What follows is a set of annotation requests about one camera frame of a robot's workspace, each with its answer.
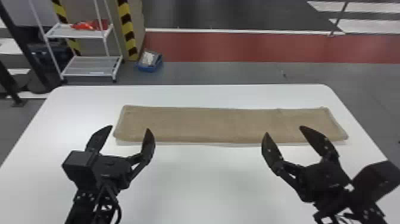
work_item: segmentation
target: red floor stripe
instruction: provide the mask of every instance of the red floor stripe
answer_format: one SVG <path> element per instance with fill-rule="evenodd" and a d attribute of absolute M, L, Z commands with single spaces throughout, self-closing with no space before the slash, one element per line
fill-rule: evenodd
<path fill-rule="evenodd" d="M 400 63 L 398 35 L 147 33 L 145 48 L 164 61 Z"/>

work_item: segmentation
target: yellow and black striped pillar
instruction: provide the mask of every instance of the yellow and black striped pillar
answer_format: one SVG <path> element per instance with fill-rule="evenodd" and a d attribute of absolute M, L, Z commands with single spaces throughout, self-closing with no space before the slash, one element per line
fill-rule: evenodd
<path fill-rule="evenodd" d="M 65 13 L 64 7 L 61 5 L 60 0 L 51 0 L 53 2 L 53 8 L 57 14 L 58 19 L 61 23 L 68 23 L 67 14 Z M 76 55 L 81 56 L 79 43 L 75 38 L 68 38 L 68 46 L 75 52 Z"/>
<path fill-rule="evenodd" d="M 138 49 L 136 47 L 135 33 L 130 16 L 128 0 L 118 0 L 118 14 L 121 18 L 122 34 L 125 38 L 125 47 L 128 52 L 128 60 L 138 60 Z"/>

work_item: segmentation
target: table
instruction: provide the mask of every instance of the table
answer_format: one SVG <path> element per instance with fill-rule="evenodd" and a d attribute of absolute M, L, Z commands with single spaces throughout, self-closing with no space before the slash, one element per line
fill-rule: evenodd
<path fill-rule="evenodd" d="M 324 85 L 65 86 L 55 89 L 0 168 L 0 223 L 64 223 L 76 187 L 61 163 L 83 150 L 98 129 L 114 125 L 124 104 L 218 108 L 329 107 L 349 134 L 336 144 L 346 173 L 385 160 L 335 93 Z M 139 145 L 110 135 L 103 154 L 127 156 Z M 311 164 L 309 145 L 281 145 L 285 159 Z M 154 159 L 118 196 L 121 223 L 314 223 L 315 208 L 276 177 L 259 145 L 159 143 Z M 389 223 L 399 223 L 400 190 L 379 201 Z"/>

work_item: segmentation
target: metal shelf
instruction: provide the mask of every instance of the metal shelf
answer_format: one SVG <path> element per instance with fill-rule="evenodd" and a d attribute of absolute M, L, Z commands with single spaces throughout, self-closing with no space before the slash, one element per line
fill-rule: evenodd
<path fill-rule="evenodd" d="M 99 24 L 102 24 L 102 18 L 97 1 L 98 0 L 93 0 L 93 4 L 95 6 L 97 21 L 99 22 Z M 113 29 L 113 18 L 111 17 L 107 0 L 103 0 L 103 2 L 107 11 L 108 19 L 110 21 L 110 25 L 108 25 L 107 30 L 103 30 L 103 27 L 101 25 L 101 30 L 76 30 L 74 28 L 71 28 L 71 24 L 61 23 L 57 15 L 54 14 L 58 23 L 54 25 L 47 33 L 45 33 L 42 27 L 42 23 L 40 22 L 38 13 L 36 11 L 35 5 L 33 4 L 33 0 L 28 0 L 28 3 L 32 9 L 33 16 L 35 17 L 37 25 L 39 26 L 40 33 L 44 37 L 46 46 L 49 49 L 54 67 L 57 70 L 61 80 L 64 80 L 64 76 L 107 76 L 112 77 L 112 81 L 116 82 L 117 71 L 120 68 L 123 56 L 121 46 L 118 41 L 117 32 L 115 31 L 115 29 Z M 111 30 L 113 30 L 115 42 L 117 43 L 118 50 L 120 52 L 119 56 L 110 56 L 110 52 L 108 50 L 107 37 L 110 34 Z M 55 55 L 52 51 L 49 38 L 102 39 L 106 57 L 81 57 L 78 56 L 75 51 L 72 51 L 74 57 L 70 60 L 64 70 L 61 71 L 57 60 L 55 59 Z"/>
<path fill-rule="evenodd" d="M 113 29 L 113 24 L 108 25 L 102 35 L 100 30 L 76 30 L 71 28 L 71 24 L 57 23 L 47 33 L 47 38 L 77 38 L 77 39 L 102 39 L 107 38 Z"/>
<path fill-rule="evenodd" d="M 115 79 L 122 56 L 74 56 L 62 71 L 63 76 L 110 76 Z"/>

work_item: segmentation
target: cloth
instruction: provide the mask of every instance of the cloth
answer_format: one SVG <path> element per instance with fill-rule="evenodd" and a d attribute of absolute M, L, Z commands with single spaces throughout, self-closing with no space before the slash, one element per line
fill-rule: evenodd
<path fill-rule="evenodd" d="M 268 132 L 277 143 L 306 142 L 301 125 L 325 134 L 331 141 L 348 138 L 328 108 L 226 109 L 141 107 L 122 108 L 114 137 L 141 142 L 146 128 L 158 142 L 261 143 Z"/>

